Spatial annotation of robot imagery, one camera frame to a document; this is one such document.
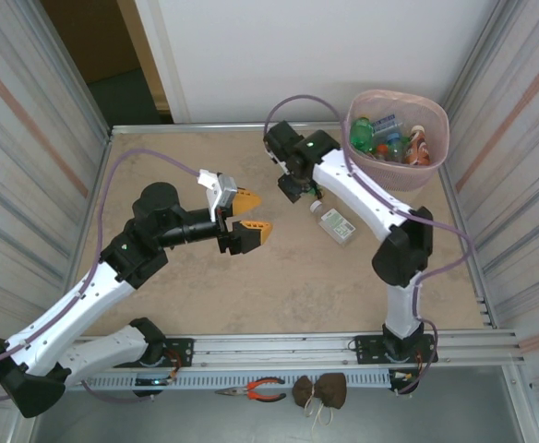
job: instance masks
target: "pink basket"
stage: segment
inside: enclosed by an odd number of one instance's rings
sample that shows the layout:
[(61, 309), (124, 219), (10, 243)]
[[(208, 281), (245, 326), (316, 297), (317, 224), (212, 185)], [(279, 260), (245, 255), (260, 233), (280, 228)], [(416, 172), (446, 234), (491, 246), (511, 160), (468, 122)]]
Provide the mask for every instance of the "pink basket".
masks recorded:
[(413, 191), (425, 185), (446, 160), (449, 145), (449, 123), (446, 112), (424, 97), (391, 90), (367, 90), (355, 97), (345, 119), (350, 131), (351, 122), (361, 116), (371, 122), (395, 114), (403, 123), (402, 132), (409, 136), (414, 125), (425, 130), (425, 140), (431, 163), (427, 166), (409, 166), (395, 162), (380, 162), (347, 146), (353, 161), (375, 182), (389, 191)]

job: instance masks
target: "table surface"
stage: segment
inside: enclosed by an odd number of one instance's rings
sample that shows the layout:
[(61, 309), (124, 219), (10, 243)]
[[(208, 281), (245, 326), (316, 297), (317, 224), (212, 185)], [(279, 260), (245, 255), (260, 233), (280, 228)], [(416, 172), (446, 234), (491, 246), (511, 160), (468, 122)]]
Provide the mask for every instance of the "table surface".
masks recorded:
[[(220, 254), (215, 241), (182, 245), (167, 253), (169, 264), (139, 290), (106, 312), (88, 331), (105, 335), (136, 317), (148, 317), (166, 334), (297, 333), (379, 330), (387, 315), (385, 284), (372, 270), (378, 242), (341, 203), (336, 207), (358, 228), (340, 247), (309, 211), (311, 196), (292, 204), (277, 187), (279, 167), (266, 155), (258, 131), (122, 134), (114, 137), (107, 165), (133, 148), (170, 155), (193, 169), (230, 174), (240, 187), (259, 194), (260, 207), (243, 219), (273, 223), (262, 247), (243, 256)], [(196, 178), (148, 155), (123, 162), (115, 173), (103, 213), (107, 245), (132, 218), (132, 203), (150, 183), (173, 184), (186, 210), (207, 206)], [(421, 191), (395, 193), (414, 208), (428, 207), (440, 222), (452, 223), (439, 179)], [(90, 267), (96, 242), (93, 221), (82, 254), (79, 278)], [(451, 233), (434, 232), (436, 269), (461, 254)], [(441, 329), (483, 326), (465, 266), (428, 280), (421, 312)]]

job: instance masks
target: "purple cable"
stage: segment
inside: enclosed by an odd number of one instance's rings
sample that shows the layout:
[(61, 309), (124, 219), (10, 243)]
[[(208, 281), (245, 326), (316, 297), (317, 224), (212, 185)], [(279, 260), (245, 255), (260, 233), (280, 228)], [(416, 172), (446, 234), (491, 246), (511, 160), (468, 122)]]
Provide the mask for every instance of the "purple cable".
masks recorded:
[(107, 394), (101, 394), (99, 392), (94, 391), (89, 387), (87, 382), (85, 380), (81, 381), (81, 385), (83, 385), (83, 388), (91, 394), (93, 397), (95, 397), (98, 400), (105, 401), (107, 403), (117, 403), (117, 404), (129, 404), (129, 403), (141, 403), (143, 401), (150, 400), (149, 397), (136, 397), (135, 399), (118, 399), (117, 397), (112, 397), (111, 395)]
[(412, 220), (414, 222), (420, 222), (422, 224), (427, 224), (427, 225), (433, 226), (435, 228), (440, 228), (440, 229), (444, 229), (446, 231), (450, 231), (451, 233), (455, 233), (456, 235), (458, 235), (459, 237), (464, 239), (464, 241), (466, 242), (466, 245), (467, 245), (466, 251), (464, 252), (462, 257), (460, 257), (459, 259), (453, 261), (452, 263), (449, 263), (446, 266), (443, 266), (442, 268), (430, 270), (429, 272), (427, 272), (425, 274), (421, 274), (417, 278), (417, 280), (415, 281), (415, 286), (413, 287), (413, 299), (412, 299), (413, 316), (416, 319), (418, 319), (420, 321), (423, 321), (424, 323), (427, 323), (432, 328), (432, 330), (434, 332), (434, 350), (431, 353), (431, 355), (429, 356), (429, 359), (427, 360), (427, 364), (425, 365), (425, 368), (421, 371), (419, 376), (417, 376), (417, 378), (412, 383), (410, 383), (409, 385), (407, 385), (406, 387), (404, 387), (403, 389), (398, 391), (398, 393), (403, 394), (404, 392), (406, 392), (406, 391), (410, 390), (412, 387), (414, 387), (417, 383), (419, 383), (419, 381), (424, 377), (425, 373), (429, 370), (429, 367), (434, 362), (434, 358), (436, 356), (436, 351), (437, 351), (438, 333), (437, 333), (436, 325), (434, 324), (433, 321), (428, 320), (427, 318), (421, 317), (419, 315), (419, 313), (417, 312), (417, 301), (419, 299), (419, 286), (421, 285), (422, 281), (424, 281), (425, 279), (429, 279), (430, 277), (434, 277), (435, 275), (446, 272), (446, 271), (448, 271), (450, 269), (453, 269), (453, 268), (459, 266), (460, 264), (464, 263), (473, 254), (473, 251), (474, 251), (473, 240), (471, 240), (471, 238), (466, 233), (464, 233), (463, 231), (455, 228), (454, 226), (450, 226), (450, 225), (445, 224), (445, 223), (440, 223), (439, 221), (433, 221), (433, 220), (428, 220), (428, 219), (424, 219), (424, 218), (421, 218), (421, 217), (417, 217), (415, 215), (412, 215), (409, 212), (404, 212), (402, 210), (396, 209), (392, 204), (390, 204), (390, 202), (388, 200), (381, 197), (374, 189), (372, 189), (372, 187), (370, 187), (370, 185), (365, 183), (364, 180), (362, 180), (362, 177), (360, 177), (359, 175), (357, 175), (353, 171), (352, 160), (350, 159), (349, 152), (348, 152), (348, 150), (351, 149), (350, 144), (349, 144), (349, 139), (348, 139), (349, 134), (345, 130), (345, 123), (343, 122), (343, 119), (341, 118), (340, 113), (337, 111), (337, 109), (335, 109), (335, 107), (332, 104), (330, 104), (329, 102), (324, 101), (323, 99), (321, 99), (319, 97), (316, 97), (314, 95), (309, 95), (309, 94), (299, 94), (299, 95), (293, 95), (292, 97), (288, 97), (287, 99), (284, 99), (281, 102), (279, 102), (278, 104), (276, 104), (272, 108), (272, 110), (269, 112), (268, 118), (266, 119), (265, 125), (263, 126), (263, 135), (264, 135), (264, 137), (268, 133), (268, 128), (270, 126), (271, 117), (276, 113), (276, 111), (278, 111), (278, 109), (280, 109), (284, 104), (286, 104), (288, 102), (292, 102), (294, 100), (299, 100), (299, 99), (308, 99), (308, 100), (312, 100), (314, 102), (319, 102), (319, 103), (325, 105), (327, 108), (329, 108), (333, 112), (333, 114), (337, 118), (338, 123), (340, 124), (341, 144), (342, 144), (342, 149), (343, 149), (343, 158), (345, 159), (345, 166), (347, 167), (347, 170), (348, 170), (349, 174), (353, 177), (353, 179), (366, 192), (368, 192), (368, 194), (370, 194), (372, 197), (374, 197), (376, 200), (378, 200), (380, 203), (382, 203), (389, 210), (392, 210), (393, 212), (401, 215), (402, 217), (404, 217), (404, 218), (406, 218), (408, 220)]
[[(114, 178), (114, 173), (117, 167), (120, 165), (121, 162), (123, 162), (125, 159), (130, 157), (131, 155), (136, 154), (149, 154), (154, 157), (158, 157), (161, 160), (165, 160), (166, 162), (169, 162), (170, 164), (178, 167), (182, 171), (185, 171), (188, 174), (192, 174), (195, 177), (198, 177), (198, 172), (194, 171), (193, 169), (185, 166), (183, 163), (172, 159), (171, 157), (161, 154), (160, 152), (154, 151), (154, 150), (146, 150), (144, 148), (136, 148), (133, 150), (128, 150), (124, 154), (122, 154), (120, 157), (118, 157), (114, 164), (112, 165), (112, 169), (110, 170), (110, 173), (107, 175), (107, 178), (105, 179), (104, 185), (103, 185), (103, 191), (102, 191), (102, 198), (100, 200), (99, 207), (97, 208), (97, 244), (95, 246), (95, 253), (93, 254), (93, 262), (91, 263), (91, 267), (89, 270), (89, 273), (87, 274), (87, 278), (85, 279), (85, 282), (81, 285), (81, 287), (78, 290), (78, 293), (84, 293), (85, 290), (89, 287), (91, 284), (91, 281), (93, 280), (93, 277), (95, 276), (95, 272), (97, 270), (97, 265), (100, 261), (100, 254), (102, 252), (102, 246), (103, 246), (103, 208), (105, 207), (105, 198), (107, 197), (107, 194), (110, 190), (110, 184), (112, 183), (112, 179)], [(79, 300), (79, 297), (74, 297), (64, 308), (62, 311), (60, 311), (58, 314), (56, 314), (53, 318), (50, 319), (44, 326), (41, 328), (38, 328), (33, 334), (30, 335), (30, 338), (27, 341), (27, 344), (31, 343), (32, 341), (36, 340), (38, 337), (40, 337), (46, 330), (51, 328), (54, 324), (56, 324), (62, 317), (66, 315), (68, 311), (72, 309), (72, 307), (75, 305), (75, 303)], [(17, 351), (23, 349), (23, 344), (18, 344), (17, 346), (13, 347), (9, 351), (6, 351), (4, 353), (0, 353), (0, 361), (6, 359), (8, 356), (16, 353)], [(0, 397), (0, 401), (7, 400), (9, 397)]]

